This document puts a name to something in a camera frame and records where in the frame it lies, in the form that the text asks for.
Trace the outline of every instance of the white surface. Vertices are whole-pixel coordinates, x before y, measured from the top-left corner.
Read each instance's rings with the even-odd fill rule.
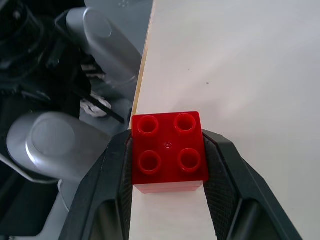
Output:
[[[202,128],[234,142],[264,177],[301,236],[318,239],[320,1],[158,0],[155,7],[137,114],[199,111]],[[182,231],[207,224],[195,214],[203,199],[182,209],[194,195],[168,195],[170,205],[164,196],[134,197],[130,239],[209,239],[209,227],[198,237]]]

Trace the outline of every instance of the lego stud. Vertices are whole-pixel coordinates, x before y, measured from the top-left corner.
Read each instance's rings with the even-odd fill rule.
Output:
[[[173,124],[175,130],[181,135],[188,135],[196,128],[195,118],[188,113],[182,113],[176,116]]]
[[[161,158],[155,151],[144,151],[138,159],[138,167],[146,175],[153,175],[158,172],[161,163]]]
[[[200,154],[193,148],[185,148],[178,155],[178,165],[185,173],[194,173],[201,163]]]
[[[159,122],[154,116],[144,116],[139,120],[137,129],[140,134],[153,137],[159,130]]]

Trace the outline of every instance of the wooden edge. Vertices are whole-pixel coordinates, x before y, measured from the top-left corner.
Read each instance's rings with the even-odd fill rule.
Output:
[[[148,29],[146,32],[146,38],[145,38],[145,44],[144,44],[144,50],[143,50],[143,54],[142,54],[140,70],[139,70],[138,82],[136,84],[135,96],[134,96],[134,100],[133,100],[131,118],[133,115],[135,115],[137,113],[138,101],[139,101],[139,96],[140,96],[140,89],[141,89],[141,84],[142,84],[142,80],[143,80],[143,76],[144,76],[144,72],[145,72],[145,65],[146,65],[146,59],[147,59],[147,54],[148,54],[148,45],[149,45],[149,40],[150,40],[151,25],[153,23],[154,15],[155,15],[155,8],[156,8],[155,1],[156,0],[153,0],[153,3],[152,3],[149,25],[148,25]],[[130,123],[129,123],[128,129],[131,129],[131,118],[130,118]]]

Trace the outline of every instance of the white table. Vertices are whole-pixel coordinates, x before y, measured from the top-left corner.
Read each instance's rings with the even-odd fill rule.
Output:
[[[156,0],[136,96],[137,114],[200,112],[306,240],[320,236],[319,12],[317,0]],[[135,189],[130,239],[214,239],[205,205],[203,189]]]

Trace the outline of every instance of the red lego brick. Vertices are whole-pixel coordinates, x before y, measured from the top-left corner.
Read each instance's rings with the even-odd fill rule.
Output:
[[[193,191],[208,180],[198,112],[135,115],[132,138],[132,184],[141,192]]]

